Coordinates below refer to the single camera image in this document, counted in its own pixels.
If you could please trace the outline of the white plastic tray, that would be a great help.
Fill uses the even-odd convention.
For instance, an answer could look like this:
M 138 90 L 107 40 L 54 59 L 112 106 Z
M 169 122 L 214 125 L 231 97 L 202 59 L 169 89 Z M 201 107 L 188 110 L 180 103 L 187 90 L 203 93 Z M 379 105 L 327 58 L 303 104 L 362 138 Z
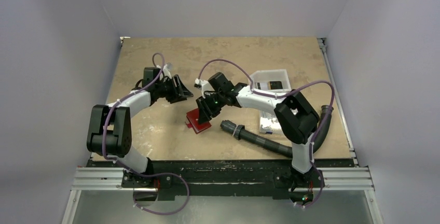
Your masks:
M 256 72 L 250 74 L 250 78 L 253 81 L 254 88 L 259 89 L 259 90 L 282 92 L 282 93 L 283 92 L 290 92 L 292 90 L 286 69 L 272 69 L 272 70 L 256 71 Z M 283 89 L 269 90 L 268 89 L 268 82 L 269 81 L 281 81 L 283 84 Z

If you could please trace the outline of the red leather card holder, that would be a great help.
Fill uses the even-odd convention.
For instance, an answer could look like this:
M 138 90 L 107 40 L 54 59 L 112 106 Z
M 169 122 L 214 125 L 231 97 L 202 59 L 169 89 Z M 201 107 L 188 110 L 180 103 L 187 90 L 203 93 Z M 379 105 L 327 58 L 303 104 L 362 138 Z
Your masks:
M 195 108 L 186 113 L 185 124 L 188 128 L 192 129 L 195 134 L 199 134 L 212 126 L 209 122 L 199 123 L 198 108 Z

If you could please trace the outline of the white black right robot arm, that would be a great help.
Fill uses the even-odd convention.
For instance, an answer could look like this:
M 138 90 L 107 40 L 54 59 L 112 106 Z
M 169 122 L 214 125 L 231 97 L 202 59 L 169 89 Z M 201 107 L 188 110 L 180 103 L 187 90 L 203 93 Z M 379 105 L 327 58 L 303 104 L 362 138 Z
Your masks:
M 311 140 L 320 117 L 301 92 L 279 94 L 253 89 L 242 82 L 233 85 L 221 72 L 208 80 L 196 79 L 195 87 L 202 93 L 196 100 L 198 124 L 208 123 L 224 106 L 252 108 L 275 115 L 283 134 L 292 143 L 293 183 L 304 186 L 311 181 L 314 162 Z

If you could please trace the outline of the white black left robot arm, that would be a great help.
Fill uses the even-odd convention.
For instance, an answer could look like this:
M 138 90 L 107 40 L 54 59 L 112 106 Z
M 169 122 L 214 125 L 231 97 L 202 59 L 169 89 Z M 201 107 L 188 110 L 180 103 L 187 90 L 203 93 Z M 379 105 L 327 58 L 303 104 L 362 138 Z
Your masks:
M 107 104 L 95 105 L 91 111 L 87 149 L 118 163 L 134 175 L 141 187 L 149 187 L 155 180 L 151 159 L 143 156 L 132 146 L 131 119 L 142 110 L 152 106 L 158 99 L 170 104 L 185 101 L 193 94 L 178 75 L 169 69 L 146 67 L 130 93 Z

